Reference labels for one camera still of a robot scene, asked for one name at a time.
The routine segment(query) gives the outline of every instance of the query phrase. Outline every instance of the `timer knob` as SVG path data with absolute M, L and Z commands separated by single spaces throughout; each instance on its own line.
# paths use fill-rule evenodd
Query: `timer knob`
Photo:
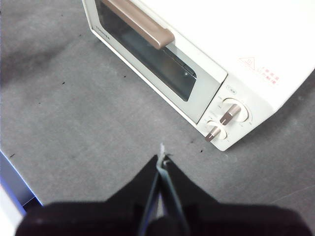
M 246 107 L 236 99 L 227 98 L 223 101 L 224 104 L 231 105 L 220 119 L 220 123 L 227 125 L 232 119 L 237 122 L 244 122 L 248 118 Z
M 205 137 L 207 142 L 210 142 L 215 137 L 219 139 L 225 139 L 227 134 L 222 125 L 218 124 L 217 122 L 211 120 L 207 123 L 207 128 L 210 130 L 209 134 Z

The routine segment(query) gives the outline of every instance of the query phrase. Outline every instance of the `oven door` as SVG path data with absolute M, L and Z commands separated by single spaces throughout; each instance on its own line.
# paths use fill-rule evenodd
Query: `oven door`
M 151 86 L 198 123 L 227 76 L 226 72 L 222 73 L 223 79 L 213 78 L 173 43 L 156 49 L 105 2 L 108 1 L 83 1 L 92 30 L 147 78 Z

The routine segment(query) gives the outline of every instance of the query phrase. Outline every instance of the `oven window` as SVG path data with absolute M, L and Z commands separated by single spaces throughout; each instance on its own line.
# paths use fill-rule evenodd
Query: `oven window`
M 151 46 L 101 0 L 95 2 L 103 28 L 187 102 L 196 81 L 195 72 L 166 47 L 157 50 Z

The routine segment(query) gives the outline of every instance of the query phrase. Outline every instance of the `brown handle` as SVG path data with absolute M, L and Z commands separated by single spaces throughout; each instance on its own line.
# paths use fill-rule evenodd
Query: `brown handle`
M 102 2 L 156 49 L 161 49 L 174 41 L 171 31 L 162 28 L 131 1 L 102 0 Z

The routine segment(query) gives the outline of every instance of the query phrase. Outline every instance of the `toaster oven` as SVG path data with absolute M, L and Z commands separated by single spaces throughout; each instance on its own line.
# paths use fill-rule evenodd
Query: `toaster oven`
M 315 67 L 311 0 L 83 5 L 93 34 L 220 150 L 275 113 Z

